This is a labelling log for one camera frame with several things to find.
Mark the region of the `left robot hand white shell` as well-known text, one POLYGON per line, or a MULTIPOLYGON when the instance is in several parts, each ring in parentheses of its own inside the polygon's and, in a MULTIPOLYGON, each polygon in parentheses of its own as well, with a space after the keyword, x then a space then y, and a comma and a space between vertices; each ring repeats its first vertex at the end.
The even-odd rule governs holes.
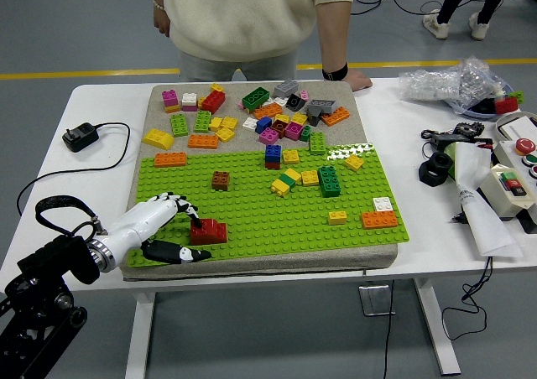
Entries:
POLYGON ((165 192, 136 204, 109 227, 106 235, 94 236, 91 248, 104 258, 102 271, 107 273, 116 268, 127 252, 135 247, 143 251, 145 258, 156 262, 183 264, 211 258, 211 253, 205 250, 197 251, 150 239, 179 213, 190 217, 196 227, 202 227, 197 207, 184 196, 165 192))

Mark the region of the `person's right hand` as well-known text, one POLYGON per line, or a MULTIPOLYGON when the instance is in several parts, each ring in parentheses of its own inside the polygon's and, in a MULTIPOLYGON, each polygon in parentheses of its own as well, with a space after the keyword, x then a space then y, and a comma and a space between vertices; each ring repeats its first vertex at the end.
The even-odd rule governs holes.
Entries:
POLYGON ((170 20, 168 14, 159 8, 154 8, 154 27, 165 37, 169 37, 170 20))

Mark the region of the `person's left hand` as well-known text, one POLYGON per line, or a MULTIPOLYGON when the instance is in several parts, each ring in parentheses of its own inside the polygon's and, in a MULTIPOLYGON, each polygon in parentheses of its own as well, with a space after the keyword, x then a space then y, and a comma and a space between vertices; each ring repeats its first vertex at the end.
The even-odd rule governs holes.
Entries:
POLYGON ((343 79, 352 89, 353 92, 365 90, 373 86, 373 82, 363 72, 356 69, 349 69, 343 79))

